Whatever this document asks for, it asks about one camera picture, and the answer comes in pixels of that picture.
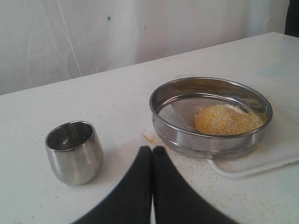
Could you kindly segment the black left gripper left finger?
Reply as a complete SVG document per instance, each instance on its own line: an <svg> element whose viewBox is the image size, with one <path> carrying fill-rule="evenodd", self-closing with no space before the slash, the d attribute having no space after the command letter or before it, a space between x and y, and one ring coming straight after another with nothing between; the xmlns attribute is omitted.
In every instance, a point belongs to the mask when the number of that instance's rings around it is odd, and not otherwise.
<svg viewBox="0 0 299 224"><path fill-rule="evenodd" d="M142 146L113 191L76 224L149 224L152 204L152 152Z"/></svg>

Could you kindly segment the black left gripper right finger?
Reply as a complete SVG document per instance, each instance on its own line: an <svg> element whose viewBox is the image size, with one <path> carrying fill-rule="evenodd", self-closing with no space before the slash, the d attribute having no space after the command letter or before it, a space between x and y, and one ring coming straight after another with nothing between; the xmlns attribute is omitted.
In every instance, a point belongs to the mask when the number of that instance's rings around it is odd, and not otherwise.
<svg viewBox="0 0 299 224"><path fill-rule="evenodd" d="M235 224L205 201L182 177L166 150L152 151L154 209L157 224Z"/></svg>

